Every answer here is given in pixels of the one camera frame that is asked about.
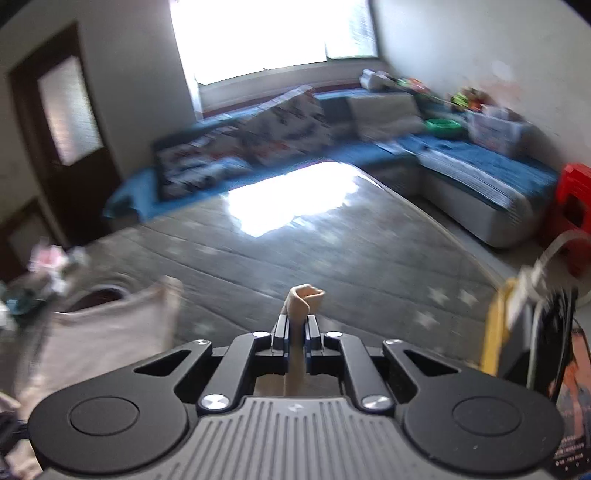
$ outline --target poster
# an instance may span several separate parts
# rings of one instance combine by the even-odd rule
[[[558,478],[577,478],[591,471],[591,361],[581,328],[573,328],[572,360],[556,401],[564,420],[564,437],[554,455],[550,473]]]

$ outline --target white cord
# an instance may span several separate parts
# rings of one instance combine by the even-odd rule
[[[545,300],[539,301],[535,304],[534,323],[531,328],[530,340],[530,364],[527,367],[527,383],[526,386],[530,390],[534,389],[535,385],[535,369],[538,366],[538,337],[540,336],[541,318],[547,302]]]
[[[548,246],[546,250],[540,255],[539,259],[535,262],[534,268],[531,272],[531,277],[528,282],[528,292],[531,294],[532,298],[535,298],[539,301],[541,295],[533,286],[534,283],[537,284],[538,279],[541,278],[545,271],[546,267],[548,266],[548,262],[550,259],[555,256],[560,249],[565,246],[568,242],[572,240],[586,240],[589,244],[591,244],[591,235],[582,230],[568,230],[566,232],[561,233],[557,236],[554,241]],[[583,297],[580,297],[577,300],[577,307],[582,307],[583,305],[588,304],[591,301],[591,290],[589,290]]]

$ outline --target white wall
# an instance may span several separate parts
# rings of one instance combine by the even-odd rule
[[[394,72],[437,93],[474,86],[541,134],[532,153],[591,165],[591,27],[562,0],[376,0]]]
[[[122,177],[152,162],[152,140],[195,121],[168,0],[32,1],[0,29],[0,221],[40,194],[7,73],[74,21],[95,115]]]

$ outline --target door glass panel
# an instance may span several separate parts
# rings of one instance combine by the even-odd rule
[[[77,57],[50,70],[39,78],[38,85],[51,136],[64,165],[102,148]]]

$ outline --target pillow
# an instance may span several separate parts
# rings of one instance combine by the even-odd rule
[[[313,94],[310,86],[296,88],[263,103],[258,113],[240,122],[246,147],[256,160],[271,166],[332,145],[330,125]]]
[[[325,93],[318,100],[324,110],[326,122],[330,125],[330,134],[334,140],[357,138],[357,129],[353,121],[353,112],[348,95],[340,92]]]
[[[348,100],[362,140],[390,140],[424,131],[423,119],[409,93],[351,96]]]
[[[185,170],[206,167],[225,157],[245,154],[241,133],[237,127],[227,125],[211,130],[187,144],[176,145],[156,152],[158,193],[161,200],[184,196],[174,181]]]
[[[226,157],[209,164],[188,168],[168,177],[163,186],[165,199],[182,198],[196,190],[206,190],[222,180],[233,179],[246,175],[253,170],[252,166],[238,157]]]

